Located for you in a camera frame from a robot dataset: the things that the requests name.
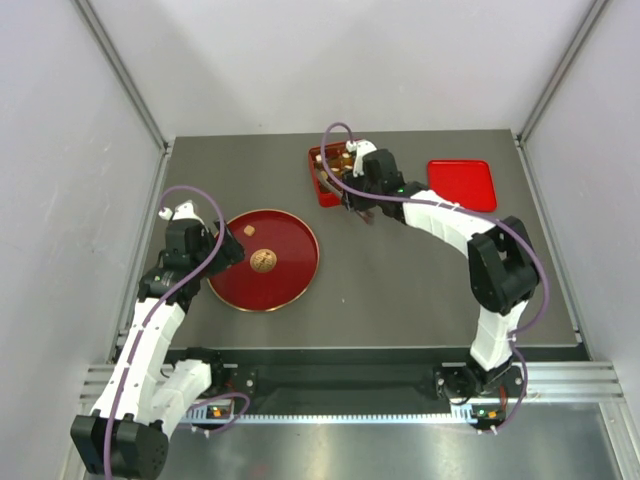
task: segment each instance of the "black bracket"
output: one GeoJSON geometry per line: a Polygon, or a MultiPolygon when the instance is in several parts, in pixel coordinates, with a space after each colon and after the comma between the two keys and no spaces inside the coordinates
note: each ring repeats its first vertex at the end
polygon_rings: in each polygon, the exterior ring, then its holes
{"type": "MultiPolygon", "coordinates": [[[[216,221],[214,224],[219,231],[220,222],[216,221]]],[[[162,297],[209,256],[215,243],[214,235],[198,220],[169,222],[165,231],[165,249],[160,252],[156,265],[138,283],[138,300],[162,297]]],[[[167,304],[178,302],[187,313],[191,300],[200,291],[202,277],[216,275],[242,260],[244,248],[225,224],[224,238],[218,254],[200,275],[169,297],[167,304]]]]}
{"type": "MultiPolygon", "coordinates": [[[[531,245],[522,221],[507,217],[503,223],[531,245]]],[[[471,290],[484,308],[506,315],[515,305],[533,296],[540,281],[533,261],[500,227],[474,235],[467,249],[471,290]]]]}
{"type": "MultiPolygon", "coordinates": [[[[426,185],[419,182],[406,183],[402,172],[399,171],[396,166],[396,160],[393,154],[387,149],[381,148],[366,154],[362,162],[364,175],[355,177],[353,172],[349,172],[342,178],[347,186],[358,191],[373,193],[375,195],[410,198],[421,190],[429,189],[426,185]]],[[[342,204],[347,207],[347,209],[358,212],[380,207],[382,213],[387,217],[405,223],[404,209],[400,202],[371,200],[353,195],[349,192],[344,192],[342,204]]]]}
{"type": "Polygon", "coordinates": [[[454,405],[452,399],[461,399],[457,404],[464,405],[476,397],[498,401],[500,387],[504,387],[509,398],[518,397],[522,392],[522,373],[512,366],[512,360],[489,371],[472,359],[464,364],[437,366],[433,370],[436,395],[454,405]]]}
{"type": "MultiPolygon", "coordinates": [[[[155,480],[169,452],[169,439],[160,422],[141,425],[125,416],[116,420],[111,436],[111,471],[114,477],[155,480]]],[[[103,448],[107,419],[78,415],[71,425],[71,438],[87,471],[104,475],[103,448]]]]}

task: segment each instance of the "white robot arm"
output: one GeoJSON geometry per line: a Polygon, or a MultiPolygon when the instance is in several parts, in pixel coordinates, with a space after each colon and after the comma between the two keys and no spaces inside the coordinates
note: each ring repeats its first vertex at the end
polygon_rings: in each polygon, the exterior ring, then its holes
{"type": "Polygon", "coordinates": [[[140,280],[129,335],[107,387],[91,415],[76,416],[71,427],[76,448],[93,474],[105,472],[105,430],[114,406],[117,409],[113,415],[110,459],[113,474],[153,480],[162,471],[169,439],[180,419],[200,395],[221,393],[226,382],[221,378],[221,364],[187,359],[177,362],[166,383],[157,388],[169,345],[200,290],[201,278],[244,259],[244,249],[225,229],[222,247],[213,261],[150,315],[158,300],[202,264],[215,244],[192,202],[183,203],[175,212],[165,208],[159,215],[169,221],[166,249],[158,264],[140,280]]]}
{"type": "MultiPolygon", "coordinates": [[[[468,370],[474,378],[473,392],[488,391],[511,366],[508,335],[517,328],[539,281],[531,258],[494,223],[463,213],[459,205],[439,197],[426,185],[406,183],[388,150],[376,149],[367,140],[347,142],[346,147],[355,161],[353,171],[342,181],[359,192],[381,197],[373,200],[344,192],[343,205],[357,212],[380,207],[385,215],[436,236],[467,257],[471,289],[480,304],[468,370]],[[384,201],[384,196],[428,204],[384,201]]],[[[531,244],[520,220],[508,217],[502,223],[531,244]]]]}

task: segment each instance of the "metal frame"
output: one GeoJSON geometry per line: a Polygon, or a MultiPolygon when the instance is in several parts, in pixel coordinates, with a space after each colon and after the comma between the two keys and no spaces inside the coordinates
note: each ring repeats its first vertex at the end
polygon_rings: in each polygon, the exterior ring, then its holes
{"type": "Polygon", "coordinates": [[[131,104],[135,108],[136,112],[138,112],[138,115],[140,115],[140,119],[144,125],[147,127],[149,135],[151,135],[151,138],[153,138],[158,147],[167,150],[169,142],[162,135],[158,124],[142,98],[140,91],[136,87],[127,67],[120,58],[116,47],[109,38],[100,18],[98,18],[91,2],[89,0],[71,0],[71,2],[75,5],[80,17],[89,28],[96,44],[100,47],[100,50],[102,50],[105,59],[113,70],[118,82],[122,86],[122,90],[131,101],[131,104]]]}
{"type": "Polygon", "coordinates": [[[531,137],[533,130],[536,128],[540,118],[542,118],[542,115],[558,91],[562,81],[567,76],[573,62],[580,54],[582,47],[584,47],[585,42],[591,35],[591,32],[598,23],[598,20],[602,17],[602,14],[609,3],[611,3],[611,0],[594,0],[589,10],[582,18],[578,30],[571,39],[571,42],[569,42],[569,46],[560,58],[551,78],[542,90],[540,97],[538,97],[538,100],[524,123],[524,127],[522,127],[522,131],[518,135],[518,138],[521,141],[526,142],[531,137]]]}
{"type": "MultiPolygon", "coordinates": [[[[104,391],[113,372],[113,365],[92,365],[80,394],[80,404],[91,406],[104,391]]],[[[170,373],[171,365],[165,365],[163,371],[170,373]]],[[[529,387],[525,403],[624,403],[624,395],[618,377],[611,362],[531,362],[528,364],[529,387]]],[[[158,385],[164,384],[160,379],[158,385]]],[[[488,403],[483,399],[475,399],[471,403],[488,403]]],[[[376,420],[383,423],[406,423],[406,416],[428,418],[429,414],[386,414],[381,411],[376,420]]],[[[274,423],[304,423],[301,415],[278,415],[270,412],[245,415],[239,422],[253,424],[275,420],[274,423]]],[[[324,415],[312,417],[324,418],[324,415]]],[[[338,414],[331,415],[338,421],[346,421],[372,417],[370,414],[338,414]]]]}
{"type": "MultiPolygon", "coordinates": [[[[171,146],[162,135],[157,122],[153,118],[149,108],[137,89],[131,75],[122,62],[116,48],[105,31],[100,19],[93,9],[90,0],[72,0],[76,6],[80,16],[90,29],[96,43],[105,55],[105,58],[114,71],[123,91],[130,99],[133,107],[140,115],[141,120],[145,124],[152,139],[164,150],[164,154],[158,163],[157,170],[154,175],[153,185],[149,192],[146,204],[147,216],[138,232],[138,241],[136,245],[135,257],[130,267],[129,281],[123,301],[122,308],[119,313],[118,329],[114,338],[112,354],[117,352],[120,340],[126,336],[128,330],[128,321],[130,319],[131,309],[135,296],[135,285],[140,276],[144,259],[146,257],[147,245],[151,235],[154,219],[155,205],[160,196],[162,185],[164,184],[166,166],[171,155],[171,146]]],[[[548,220],[547,206],[542,198],[539,185],[532,171],[530,158],[527,153],[526,141],[531,137],[537,124],[542,118],[544,112],[548,108],[558,91],[562,81],[567,76],[571,66],[577,58],[579,52],[583,48],[589,35],[593,31],[597,21],[601,18],[610,0],[594,0],[589,11],[585,14],[580,22],[580,26],[576,31],[572,41],[563,53],[558,65],[556,66],[551,78],[541,93],[538,101],[532,109],[530,115],[525,122],[522,131],[516,135],[515,143],[523,162],[523,166],[528,177],[529,185],[536,202],[536,208],[543,224],[543,229],[547,241],[550,245],[551,255],[554,265],[559,273],[560,283],[563,294],[567,300],[571,320],[576,329],[576,333],[585,334],[588,340],[588,332],[583,332],[579,321],[581,318],[579,305],[574,301],[573,289],[569,277],[567,275],[566,266],[557,250],[556,236],[552,225],[548,220]]],[[[251,357],[252,352],[244,352],[251,357]]],[[[276,352],[276,357],[283,352],[276,352]]],[[[440,355],[438,350],[432,350],[428,355],[440,355]]],[[[316,353],[313,352],[297,352],[297,354],[305,354],[307,358],[314,358],[316,353]]],[[[415,358],[423,359],[423,351],[402,352],[404,359],[415,358]]],[[[296,353],[293,354],[291,364],[296,364],[296,353]]],[[[345,358],[355,359],[362,362],[362,358],[358,360],[353,353],[345,351],[345,358]]],[[[384,357],[382,362],[388,362],[388,365],[397,365],[402,359],[384,357]]],[[[624,395],[618,379],[615,375],[614,368],[609,362],[540,362],[536,361],[536,352],[529,352],[528,359],[533,360],[529,363],[530,384],[529,395],[526,397],[527,404],[532,403],[598,403],[600,405],[606,430],[609,435],[613,451],[615,453],[620,471],[624,479],[640,478],[640,441],[635,429],[635,425],[631,419],[629,409],[625,403],[624,395]]],[[[420,368],[426,368],[429,364],[418,365],[420,368]]],[[[110,375],[113,366],[111,365],[93,365],[90,367],[87,379],[82,389],[79,399],[78,413],[88,413],[90,406],[94,403],[95,398],[104,389],[104,385],[110,375]]],[[[434,413],[434,414],[408,414],[408,415],[331,415],[331,416],[313,416],[313,415],[269,415],[254,414],[247,415],[240,420],[242,423],[459,423],[460,418],[456,417],[456,412],[451,413],[434,413]]],[[[60,480],[79,480],[85,476],[84,467],[77,455],[77,452],[70,445],[69,455],[65,459],[64,466],[58,476],[60,480]]]]}

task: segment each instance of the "cable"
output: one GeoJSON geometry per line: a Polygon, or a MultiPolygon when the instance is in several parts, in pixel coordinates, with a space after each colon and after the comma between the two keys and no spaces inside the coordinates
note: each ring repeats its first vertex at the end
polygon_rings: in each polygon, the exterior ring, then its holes
{"type": "Polygon", "coordinates": [[[503,412],[507,412],[507,404],[509,402],[509,397],[507,396],[507,389],[504,388],[504,385],[500,385],[500,408],[503,412]]]}
{"type": "Polygon", "coordinates": [[[249,406],[251,405],[251,400],[247,395],[245,395],[242,392],[223,393],[222,395],[218,395],[212,398],[207,398],[206,400],[195,403],[189,408],[189,410],[195,410],[196,408],[204,407],[206,405],[209,405],[210,403],[217,402],[218,400],[226,400],[227,398],[241,398],[244,400],[244,405],[242,406],[242,409],[240,410],[240,412],[237,415],[235,415],[230,421],[223,424],[220,428],[216,428],[215,430],[209,430],[211,433],[222,433],[225,430],[229,430],[229,428],[231,428],[234,423],[240,420],[240,418],[245,413],[247,413],[247,410],[249,410],[249,406]]]}
{"type": "Polygon", "coordinates": [[[511,413],[507,416],[507,418],[502,423],[502,425],[500,425],[500,427],[498,427],[496,429],[496,431],[501,430],[502,428],[504,428],[506,425],[508,425],[511,422],[511,420],[512,420],[513,416],[515,415],[515,413],[520,409],[520,405],[522,404],[522,401],[524,400],[524,397],[527,394],[527,384],[528,384],[528,379],[529,379],[528,371],[527,371],[527,365],[526,365],[526,362],[524,360],[524,357],[522,356],[520,351],[515,346],[515,336],[517,334],[519,334],[519,333],[524,333],[527,330],[533,328],[540,321],[540,319],[544,316],[544,314],[547,312],[547,309],[549,308],[549,296],[550,296],[549,278],[547,277],[547,275],[546,275],[546,273],[544,271],[544,267],[542,266],[542,262],[540,261],[540,259],[536,255],[536,253],[533,251],[533,248],[531,248],[531,246],[524,240],[524,238],[522,238],[511,227],[509,227],[508,225],[504,224],[502,221],[498,220],[497,218],[493,218],[491,215],[485,215],[484,213],[475,212],[473,210],[468,210],[466,208],[455,206],[455,205],[441,204],[441,203],[435,202],[433,200],[422,200],[422,199],[414,199],[414,198],[406,198],[406,197],[375,195],[373,193],[361,192],[360,190],[356,190],[355,188],[351,188],[350,186],[345,185],[331,171],[331,168],[329,168],[329,164],[327,163],[327,154],[326,154],[327,140],[329,138],[329,134],[331,133],[331,131],[336,127],[344,128],[347,131],[347,134],[349,136],[349,140],[351,142],[355,141],[355,137],[353,136],[353,132],[351,131],[351,128],[349,128],[349,126],[346,123],[344,123],[344,122],[334,122],[334,123],[332,123],[331,125],[329,125],[327,127],[327,129],[324,131],[324,134],[322,135],[322,142],[320,143],[320,156],[321,156],[321,159],[322,159],[322,166],[324,167],[324,170],[327,172],[327,175],[329,176],[329,178],[331,178],[331,180],[334,181],[334,183],[336,185],[338,185],[340,188],[342,188],[342,190],[344,190],[346,192],[349,192],[349,193],[352,193],[354,195],[358,195],[358,196],[363,197],[363,198],[369,198],[371,200],[377,200],[377,201],[383,201],[383,202],[398,202],[398,203],[417,203],[417,204],[422,204],[422,205],[429,205],[429,206],[432,206],[432,207],[443,208],[445,210],[455,210],[457,212],[463,213],[465,215],[469,215],[471,217],[481,218],[483,220],[486,220],[486,221],[496,225],[502,231],[504,231],[505,233],[510,235],[516,241],[516,243],[518,243],[518,245],[520,245],[522,247],[522,249],[525,252],[527,252],[529,257],[531,257],[531,261],[533,262],[533,265],[535,266],[536,272],[538,273],[538,277],[540,277],[540,283],[542,283],[542,305],[540,306],[540,309],[538,310],[538,312],[535,314],[535,316],[533,317],[533,319],[529,323],[525,324],[524,326],[522,326],[520,328],[516,328],[516,329],[510,331],[507,334],[508,335],[508,340],[509,340],[509,346],[511,347],[511,351],[513,352],[513,354],[522,363],[523,382],[522,382],[522,391],[520,392],[520,395],[518,396],[518,400],[516,401],[516,404],[514,405],[513,409],[511,410],[511,413]]]}
{"type": "MultiPolygon", "coordinates": [[[[175,371],[176,369],[176,362],[171,362],[171,367],[173,368],[173,370],[175,371]]],[[[167,375],[166,373],[164,373],[162,371],[162,367],[160,367],[160,375],[162,375],[164,378],[171,378],[169,375],[167,375]]]]}
{"type": "MultiPolygon", "coordinates": [[[[222,216],[222,210],[220,210],[220,207],[218,206],[216,201],[213,198],[211,198],[211,196],[208,193],[200,190],[199,188],[192,187],[190,185],[177,185],[175,187],[170,187],[160,197],[160,208],[164,206],[164,200],[167,197],[167,195],[178,190],[197,193],[201,197],[204,197],[211,204],[213,209],[216,211],[216,214],[218,215],[218,221],[220,222],[220,227],[219,227],[220,234],[218,235],[218,240],[216,241],[216,244],[213,247],[213,250],[211,250],[211,253],[209,254],[209,256],[205,258],[204,261],[200,265],[198,265],[198,267],[196,267],[196,269],[193,272],[191,272],[189,275],[187,275],[178,283],[176,283],[172,288],[170,288],[167,293],[165,293],[162,297],[158,299],[158,301],[151,308],[151,310],[149,310],[149,313],[142,321],[143,330],[138,331],[138,334],[136,335],[136,338],[133,341],[133,345],[131,346],[131,351],[129,352],[129,356],[127,357],[128,365],[131,365],[131,362],[135,357],[136,351],[138,350],[138,345],[140,344],[140,339],[142,338],[142,333],[144,332],[144,327],[146,327],[149,324],[149,322],[151,321],[151,317],[153,317],[153,314],[156,313],[158,308],[160,308],[160,306],[163,305],[164,302],[166,302],[169,297],[171,297],[174,293],[180,290],[180,288],[182,288],[185,284],[187,284],[196,276],[198,276],[200,272],[202,272],[202,270],[204,270],[205,267],[209,263],[211,263],[211,260],[213,260],[213,257],[217,255],[218,251],[220,250],[220,247],[222,246],[222,241],[224,239],[224,219],[222,216]]],[[[109,418],[107,420],[107,427],[104,434],[104,449],[103,449],[102,461],[104,464],[104,476],[106,480],[113,480],[113,472],[111,470],[111,440],[112,440],[111,437],[113,436],[113,424],[115,423],[116,412],[118,411],[118,406],[120,405],[120,399],[122,398],[122,392],[124,390],[124,385],[127,381],[128,375],[129,375],[129,366],[126,366],[122,371],[122,377],[120,377],[120,382],[118,383],[118,388],[116,390],[116,395],[113,399],[113,405],[111,406],[111,413],[109,414],[109,418]]]]}

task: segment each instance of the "black base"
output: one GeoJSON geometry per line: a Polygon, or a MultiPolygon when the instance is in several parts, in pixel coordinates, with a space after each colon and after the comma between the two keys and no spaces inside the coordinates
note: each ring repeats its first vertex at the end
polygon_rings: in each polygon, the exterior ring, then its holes
{"type": "MultiPolygon", "coordinates": [[[[520,349],[529,361],[588,360],[578,347],[520,349]]],[[[434,369],[466,364],[468,348],[210,350],[231,369],[231,383],[251,398],[250,414],[400,415],[446,413],[434,369]]],[[[167,363],[185,358],[171,350],[167,363]]],[[[510,397],[520,390],[519,369],[505,376],[510,397]]]]}
{"type": "Polygon", "coordinates": [[[522,375],[519,368],[512,367],[511,361],[504,368],[496,369],[485,377],[479,377],[469,364],[456,366],[438,366],[434,369],[436,393],[439,397],[450,400],[461,399],[461,403],[472,397],[491,398],[499,401],[500,387],[510,398],[520,396],[522,392],[522,375]]]}
{"type": "MultiPolygon", "coordinates": [[[[104,475],[103,449],[107,419],[76,416],[71,438],[87,471],[104,475]]],[[[159,425],[116,420],[111,436],[111,471],[114,477],[155,480],[167,460],[169,439],[159,425]]]]}

